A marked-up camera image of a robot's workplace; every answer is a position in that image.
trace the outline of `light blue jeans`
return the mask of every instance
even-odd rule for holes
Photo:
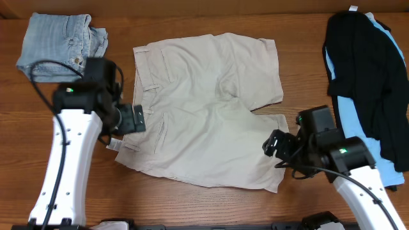
[[[89,15],[44,15],[33,13],[23,41],[17,68],[29,76],[34,62],[43,59],[59,61],[84,72],[86,58],[102,57],[108,46],[105,29],[89,27]],[[52,63],[34,69],[37,82],[72,82],[79,77]]]

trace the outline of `wood grain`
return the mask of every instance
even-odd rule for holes
[[[7,19],[28,19],[34,12],[93,17],[169,17],[266,13],[335,13],[351,4],[363,12],[403,12],[406,0],[0,0]]]
[[[168,38],[225,32],[274,39],[284,90],[282,103],[257,114],[282,113],[292,133],[297,112],[328,104],[327,75],[321,53],[329,14],[258,15],[234,17],[177,17],[163,19],[95,18],[92,24],[109,33],[106,57],[125,74],[124,99],[132,101],[135,66],[132,47]],[[409,13],[377,13],[392,29],[409,56]],[[52,142],[52,116],[15,63],[20,56],[26,20],[0,20],[0,228],[25,224],[47,166]],[[55,84],[41,85],[50,96]],[[137,224],[187,226],[198,224],[267,224],[300,220],[331,211],[342,220],[354,217],[324,175],[292,180],[286,173],[279,193],[238,188],[203,188],[154,178],[117,164],[116,153],[97,144],[86,194],[88,225],[110,217],[129,217]],[[409,186],[389,192],[409,227]]]

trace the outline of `clothing tag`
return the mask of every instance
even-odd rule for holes
[[[111,138],[111,143],[109,143],[109,145],[107,146],[107,149],[120,151],[122,143],[123,141],[121,140]]]
[[[350,11],[357,11],[358,10],[358,6],[350,6]]]

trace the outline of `folded clothes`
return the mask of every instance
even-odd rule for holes
[[[134,56],[146,132],[126,135],[116,161],[204,187],[277,192],[284,170],[262,145],[272,130],[288,132],[286,118],[251,112],[283,97],[273,40],[209,34],[150,43]]]
[[[397,50],[399,51],[402,59],[403,53],[397,46],[396,42],[394,41],[390,32],[384,29],[377,21],[375,21],[372,13],[367,13],[366,16],[372,22],[373,26],[378,28],[380,31],[384,32],[389,39],[393,42],[396,46]],[[325,49],[325,61],[328,68],[328,73],[330,78],[334,80],[336,78],[335,71],[334,71],[334,64],[332,63],[327,50]],[[380,141],[377,141],[373,138],[366,137],[355,109],[355,105],[351,98],[346,98],[343,96],[337,96],[336,98],[338,108],[334,108],[334,112],[338,113],[339,119],[341,120],[341,128],[345,134],[345,137],[354,137],[357,136],[361,138],[365,145],[368,147],[369,151],[371,152],[372,156],[376,161],[376,166],[380,172],[381,180],[383,186],[388,187],[391,185],[399,185],[405,182],[403,178],[403,173],[396,172],[394,168],[394,163],[390,160],[384,159],[381,157],[381,146]]]
[[[45,15],[33,13],[23,41],[17,68],[29,77],[30,67],[40,60],[53,60],[79,72],[86,58],[102,57],[108,46],[105,29],[89,27],[89,15]],[[72,82],[79,78],[71,70],[52,63],[34,69],[37,82]]]
[[[395,43],[362,13],[328,20],[325,41],[336,78],[330,95],[352,98],[367,137],[380,140],[381,156],[397,172],[409,170],[409,81]]]

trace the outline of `beige shorts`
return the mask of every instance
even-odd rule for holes
[[[277,192],[284,169],[263,154],[283,115],[251,111],[282,100],[273,40],[231,33],[134,48],[134,104],[146,132],[124,137],[116,161],[143,173],[204,187]]]

